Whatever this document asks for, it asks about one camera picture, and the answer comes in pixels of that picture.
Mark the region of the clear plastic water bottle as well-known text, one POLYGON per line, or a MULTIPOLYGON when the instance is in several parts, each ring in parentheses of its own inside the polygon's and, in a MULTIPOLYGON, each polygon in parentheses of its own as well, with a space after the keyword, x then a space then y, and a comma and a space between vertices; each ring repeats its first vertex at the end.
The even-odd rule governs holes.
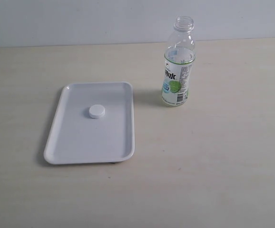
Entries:
POLYGON ((194 21, 191 17, 179 16, 174 23, 174 31, 167 40, 161 97, 170 106, 180 106, 188 99, 189 76, 196 58, 195 44, 191 37, 193 29, 194 21))

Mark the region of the white bottle cap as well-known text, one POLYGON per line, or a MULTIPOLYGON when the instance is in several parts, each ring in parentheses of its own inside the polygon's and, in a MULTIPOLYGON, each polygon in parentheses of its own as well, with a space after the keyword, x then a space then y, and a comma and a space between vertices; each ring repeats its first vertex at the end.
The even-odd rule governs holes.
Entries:
POLYGON ((103 117, 105 113, 106 113, 105 107, 100 104, 94 104, 88 110, 88 114, 92 119, 99 119, 103 117))

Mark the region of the white rectangular plastic tray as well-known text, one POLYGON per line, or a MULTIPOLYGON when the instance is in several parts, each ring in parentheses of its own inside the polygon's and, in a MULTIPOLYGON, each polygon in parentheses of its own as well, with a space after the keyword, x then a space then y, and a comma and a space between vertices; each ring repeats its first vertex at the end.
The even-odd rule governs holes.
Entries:
POLYGON ((116 163, 135 150, 133 87, 128 82, 74 83, 62 89, 44 149, 53 165, 116 163), (101 104, 106 113, 92 119, 101 104))

